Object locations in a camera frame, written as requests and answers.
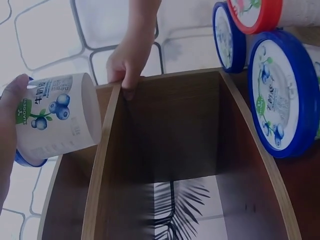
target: wooden edge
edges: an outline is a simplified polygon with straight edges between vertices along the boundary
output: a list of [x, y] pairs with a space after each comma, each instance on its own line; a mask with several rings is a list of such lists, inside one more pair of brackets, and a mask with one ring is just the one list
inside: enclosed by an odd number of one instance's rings
[[55, 163], [55, 166], [54, 166], [54, 169], [53, 169], [53, 173], [52, 173], [52, 177], [51, 177], [51, 180], [50, 180], [50, 183], [49, 183], [49, 187], [48, 187], [48, 190], [46, 192], [46, 196], [45, 196], [45, 200], [44, 200], [44, 204], [43, 204], [43, 210], [42, 210], [40, 223], [39, 223], [39, 230], [38, 230], [38, 235], [37, 235], [37, 239], [38, 240], [42, 240], [43, 239], [42, 235], [43, 235], [43, 232], [44, 232], [44, 227], [45, 227], [45, 222], [46, 222], [46, 217], [47, 217], [47, 211], [48, 211], [48, 208], [49, 208], [49, 202], [50, 202], [50, 199], [51, 199], [52, 191], [53, 191], [54, 186], [55, 186], [55, 182], [56, 182], [56, 178], [57, 178], [57, 174], [58, 174], [58, 171], [59, 171], [59, 167], [60, 167], [62, 158], [63, 158], [63, 155], [60, 155], [58, 157], [58, 159], [56, 160], [56, 163]]
[[102, 138], [100, 144], [97, 146], [92, 168], [91, 180], [88, 189], [88, 195], [85, 204], [81, 234], [82, 240], [95, 239], [95, 227], [97, 220], [100, 187], [110, 138], [110, 131], [114, 120], [120, 90], [121, 84], [118, 83], [113, 86], [110, 101], [105, 113], [102, 125]]
[[237, 89], [236, 85], [232, 81], [231, 77], [223, 72], [220, 71], [220, 74], [230, 90], [231, 95], [233, 96], [248, 128], [251, 132], [253, 140], [256, 144], [256, 147], [261, 155], [261, 159], [263, 160], [265, 169], [269, 175], [273, 190], [275, 192], [281, 214], [283, 217], [285, 229], [287, 232], [288, 240], [302, 240], [299, 225], [297, 222], [297, 218], [295, 215], [294, 208], [292, 206], [289, 194], [287, 192], [287, 188], [285, 183], [281, 177], [280, 171], [276, 164], [275, 159], [266, 151], [264, 146], [262, 145], [258, 134], [256, 132], [256, 128], [254, 125], [254, 121], [252, 118], [252, 114], [250, 109], [248, 108], [244, 98], [240, 94], [239, 90]]
[[[170, 77], [178, 77], [178, 76], [185, 76], [185, 75], [197, 75], [197, 74], [204, 74], [204, 73], [211, 73], [211, 72], [221, 72], [221, 67], [214, 67], [214, 68], [206, 68], [206, 69], [200, 69], [200, 70], [190, 70], [190, 71], [180, 71], [180, 72], [174, 72], [174, 73], [166, 73], [162, 75], [155, 75], [155, 76], [148, 76], [148, 77], [141, 77], [140, 82], [148, 82], [153, 80], [160, 80], [160, 79], [166, 79]], [[108, 83], [104, 85], [98, 85], [95, 86], [95, 89], [103, 89], [103, 88], [111, 88], [119, 83]]]

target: wooden panel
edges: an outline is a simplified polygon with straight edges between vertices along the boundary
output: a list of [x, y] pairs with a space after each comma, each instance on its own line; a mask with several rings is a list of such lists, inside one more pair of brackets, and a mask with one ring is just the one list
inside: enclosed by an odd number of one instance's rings
[[[111, 93], [114, 85], [103, 85], [96, 87], [96, 93], [99, 102], [101, 122], [103, 123]], [[78, 159], [78, 164], [88, 180], [91, 178], [91, 172], [94, 165], [94, 159], [97, 151], [97, 146], [92, 146], [75, 152], [75, 157]]]
[[81, 238], [89, 180], [77, 161], [72, 153], [65, 154], [58, 166], [56, 178], [51, 180], [54, 185], [51, 194], [47, 195], [48, 208], [44, 210], [45, 221], [40, 239]]
[[89, 187], [82, 239], [143, 240], [153, 187], [145, 184], [150, 171], [135, 146], [132, 121], [120, 85], [110, 98]]
[[[247, 81], [232, 75], [232, 80], [238, 87], [249, 106]], [[320, 239], [320, 141], [300, 157], [276, 159], [285, 187], [288, 191], [295, 216], [300, 228], [302, 239]]]
[[[97, 87], [101, 116], [105, 116], [112, 85]], [[52, 175], [41, 218], [39, 239], [79, 240], [97, 146], [65, 154]]]
[[300, 240], [274, 159], [255, 132], [246, 102], [222, 73], [216, 177], [229, 240]]
[[217, 69], [207, 69], [139, 84], [128, 107], [154, 182], [215, 174], [219, 79]]

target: white yogurt cup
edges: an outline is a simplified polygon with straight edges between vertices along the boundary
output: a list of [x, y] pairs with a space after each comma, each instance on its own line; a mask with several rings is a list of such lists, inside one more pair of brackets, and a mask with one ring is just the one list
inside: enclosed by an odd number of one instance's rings
[[245, 34], [278, 27], [320, 26], [319, 0], [227, 0], [235, 24]]
[[301, 155], [320, 138], [320, 47], [277, 30], [258, 34], [248, 68], [258, 136], [274, 157]]
[[217, 2], [212, 14], [213, 37], [223, 70], [240, 73], [248, 65], [252, 36], [243, 34], [235, 25], [226, 2]]
[[16, 111], [15, 161], [41, 167], [48, 158], [97, 145], [102, 126], [87, 73], [32, 80]]

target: blueberry yogurt cup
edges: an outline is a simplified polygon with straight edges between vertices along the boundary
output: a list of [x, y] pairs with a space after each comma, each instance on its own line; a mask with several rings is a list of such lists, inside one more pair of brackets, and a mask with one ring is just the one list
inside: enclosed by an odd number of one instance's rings
[[248, 65], [252, 35], [242, 33], [232, 19], [228, 4], [217, 2], [212, 14], [213, 37], [223, 70], [240, 73]]
[[15, 119], [15, 161], [23, 166], [41, 167], [101, 140], [98, 97], [87, 73], [30, 81]]
[[283, 30], [256, 36], [248, 68], [257, 134], [274, 157], [296, 157], [320, 138], [320, 47]]

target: wooden shelf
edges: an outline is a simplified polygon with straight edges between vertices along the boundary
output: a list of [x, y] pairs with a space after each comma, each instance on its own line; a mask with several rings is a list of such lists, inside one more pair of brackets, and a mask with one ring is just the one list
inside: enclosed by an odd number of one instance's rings
[[270, 156], [255, 131], [245, 71], [149, 77], [131, 102], [118, 84], [97, 92], [101, 143], [60, 159], [43, 239], [152, 239], [152, 183], [210, 175], [229, 240], [319, 239], [319, 143], [295, 161]]

